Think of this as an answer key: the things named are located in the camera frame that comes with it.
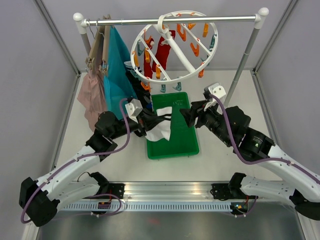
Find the teal clothes peg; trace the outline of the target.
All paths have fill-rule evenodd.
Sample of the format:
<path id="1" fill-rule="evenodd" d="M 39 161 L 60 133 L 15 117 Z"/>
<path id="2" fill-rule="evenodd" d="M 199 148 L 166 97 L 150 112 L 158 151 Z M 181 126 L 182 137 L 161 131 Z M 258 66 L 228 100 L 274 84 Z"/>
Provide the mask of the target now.
<path id="1" fill-rule="evenodd" d="M 182 83 L 178 82 L 176 86 L 172 87 L 174 90 L 181 92 L 182 91 Z"/>

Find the red christmas sock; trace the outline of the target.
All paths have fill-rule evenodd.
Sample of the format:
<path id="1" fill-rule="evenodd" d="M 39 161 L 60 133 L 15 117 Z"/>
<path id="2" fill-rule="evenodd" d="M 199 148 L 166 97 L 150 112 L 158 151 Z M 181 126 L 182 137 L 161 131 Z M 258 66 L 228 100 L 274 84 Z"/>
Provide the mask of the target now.
<path id="1" fill-rule="evenodd" d="M 150 57 L 150 63 L 145 62 L 145 56 L 144 56 L 144 62 L 143 62 L 143 70 L 144 70 L 144 76 L 148 78 L 153 77 L 153 70 L 151 66 L 151 60 L 152 58 Z"/>
<path id="2" fill-rule="evenodd" d="M 164 70 L 167 68 L 170 50 L 171 46 L 168 44 L 165 38 L 161 36 L 158 41 L 155 57 Z"/>

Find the white sock with black stripes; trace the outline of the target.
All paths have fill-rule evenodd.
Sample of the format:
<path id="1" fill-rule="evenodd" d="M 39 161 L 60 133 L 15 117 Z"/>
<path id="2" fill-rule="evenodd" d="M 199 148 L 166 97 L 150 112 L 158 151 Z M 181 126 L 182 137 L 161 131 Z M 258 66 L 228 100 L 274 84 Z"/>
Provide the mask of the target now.
<path id="1" fill-rule="evenodd" d="M 127 71 L 135 71 L 135 69 L 137 69 L 140 73 L 142 72 L 140 67 L 135 67 L 132 65 L 131 61 L 125 61 L 124 62 L 124 66 L 126 68 Z"/>

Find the orange clothes peg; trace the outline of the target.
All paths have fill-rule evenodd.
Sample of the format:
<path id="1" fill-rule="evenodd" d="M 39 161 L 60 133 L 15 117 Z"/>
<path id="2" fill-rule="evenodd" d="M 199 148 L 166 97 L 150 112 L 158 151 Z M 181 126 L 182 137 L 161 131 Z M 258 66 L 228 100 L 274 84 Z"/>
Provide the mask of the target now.
<path id="1" fill-rule="evenodd" d="M 146 63 L 150 63 L 150 61 L 151 61 L 151 57 L 150 57 L 150 53 L 149 53 L 149 48 L 148 47 L 146 47 L 144 49 L 144 60 L 145 60 Z"/>
<path id="2" fill-rule="evenodd" d="M 148 48 L 151 50 L 153 48 L 153 45 L 155 44 L 152 36 L 150 36 L 148 39 L 145 39 L 144 41 L 147 44 Z"/>

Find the white round clip hanger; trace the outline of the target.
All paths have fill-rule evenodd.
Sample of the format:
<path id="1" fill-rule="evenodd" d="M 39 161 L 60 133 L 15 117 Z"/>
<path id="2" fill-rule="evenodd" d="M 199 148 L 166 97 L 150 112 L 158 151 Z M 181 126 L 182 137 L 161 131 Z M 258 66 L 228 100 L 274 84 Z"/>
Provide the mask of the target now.
<path id="1" fill-rule="evenodd" d="M 209 47 L 206 47 L 201 42 L 201 39 L 196 35 L 194 35 L 194 33 L 192 32 L 192 28 L 196 25 L 196 22 L 198 22 L 196 17 L 205 17 L 205 16 L 206 15 L 203 13 L 200 13 L 197 11 L 190 11 L 190 10 L 170 12 L 170 13 L 161 15 L 158 18 L 156 24 L 153 24 L 153 25 L 148 24 L 139 33 L 139 35 L 136 37 L 132 45 L 132 48 L 131 48 L 132 52 L 136 51 L 137 55 L 140 56 L 141 55 L 140 44 L 144 45 L 144 49 L 148 48 L 148 45 L 145 42 L 146 33 L 150 27 L 154 27 L 155 30 L 160 34 L 160 37 L 164 37 L 167 43 L 171 46 L 171 49 L 175 52 L 178 59 L 181 61 L 183 66 L 188 71 L 187 75 L 177 77 L 175 79 L 170 78 L 166 70 L 164 70 L 162 66 L 159 64 L 156 58 L 156 53 L 155 54 L 152 53 L 151 49 L 149 49 L 151 63 L 152 63 L 151 67 L 152 67 L 152 71 L 155 72 L 156 78 L 153 79 L 153 78 L 145 77 L 144 75 L 142 75 L 141 72 L 135 69 L 134 71 L 136 75 L 140 78 L 142 82 L 166 85 L 166 84 L 173 84 L 175 82 L 177 83 L 181 82 L 182 80 L 189 79 L 195 75 L 198 75 L 199 78 L 202 78 L 204 76 L 205 67 L 211 62 L 218 47 L 218 29 L 212 20 L 201 20 L 201 22 L 204 23 L 204 29 L 202 34 L 203 38 L 207 37 L 209 33 L 209 28 L 213 29 L 213 34 L 212 34 L 211 43 Z M 198 68 L 195 68 L 190 63 L 190 61 L 187 59 L 183 51 L 175 42 L 175 37 L 172 34 L 172 31 L 170 30 L 169 26 L 164 23 L 164 21 L 168 20 L 169 17 L 173 17 L 173 20 L 177 20 L 177 27 L 176 27 L 175 33 L 178 34 L 184 42 L 187 40 L 187 35 L 189 35 L 196 44 L 199 44 L 199 52 L 200 52 L 200 49 L 202 49 L 206 53 L 207 58 L 201 61 L 201 64 L 199 65 Z M 135 64 L 134 64 L 132 53 L 131 53 L 130 60 L 131 60 L 132 66 L 134 67 Z"/>

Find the black sock with blue pattern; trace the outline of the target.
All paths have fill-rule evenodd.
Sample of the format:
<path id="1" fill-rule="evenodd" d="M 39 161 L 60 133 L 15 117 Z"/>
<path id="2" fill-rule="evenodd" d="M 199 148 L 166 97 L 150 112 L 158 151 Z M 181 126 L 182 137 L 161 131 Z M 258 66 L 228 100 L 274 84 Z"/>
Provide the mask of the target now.
<path id="1" fill-rule="evenodd" d="M 149 91 L 145 90 L 142 86 L 136 88 L 135 90 L 137 99 L 141 102 L 141 105 L 144 109 L 148 110 L 149 112 L 153 112 L 153 106 L 151 101 L 151 94 Z M 146 128 L 139 128 L 134 133 L 138 137 L 143 137 L 146 135 Z"/>

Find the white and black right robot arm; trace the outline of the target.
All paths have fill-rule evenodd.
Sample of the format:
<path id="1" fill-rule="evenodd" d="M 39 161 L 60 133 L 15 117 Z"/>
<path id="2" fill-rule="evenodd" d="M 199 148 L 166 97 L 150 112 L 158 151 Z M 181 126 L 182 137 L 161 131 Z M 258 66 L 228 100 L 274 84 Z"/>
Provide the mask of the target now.
<path id="1" fill-rule="evenodd" d="M 228 193 L 219 193 L 214 186 L 211 193 L 215 199 L 267 198 L 292 206 L 309 219 L 320 219 L 320 176 L 292 157 L 275 142 L 250 127 L 251 118 L 238 106 L 227 107 L 218 112 L 215 104 L 205 108 L 206 100 L 192 102 L 190 108 L 180 109 L 188 127 L 205 126 L 227 147 L 233 148 L 241 162 L 261 166 L 281 178 L 268 181 L 236 172 L 231 177 Z"/>

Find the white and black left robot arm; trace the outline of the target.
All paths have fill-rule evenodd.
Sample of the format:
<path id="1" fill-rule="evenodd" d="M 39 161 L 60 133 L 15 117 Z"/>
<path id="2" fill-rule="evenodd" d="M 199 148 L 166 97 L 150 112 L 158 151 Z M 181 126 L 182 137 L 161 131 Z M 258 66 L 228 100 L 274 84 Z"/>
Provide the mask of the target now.
<path id="1" fill-rule="evenodd" d="M 115 139 L 132 132 L 141 131 L 146 136 L 156 127 L 170 129 L 173 109 L 160 108 L 156 112 L 142 109 L 135 120 L 128 117 L 118 119 L 111 111 L 98 117 L 93 135 L 85 145 L 64 165 L 33 180 L 26 178 L 20 187 L 19 205 L 22 208 L 20 221 L 33 222 L 41 227 L 50 222 L 64 207 L 84 198 L 105 198 L 109 192 L 109 181 L 99 172 L 93 172 L 79 182 L 74 179 L 108 156 L 123 150 Z"/>

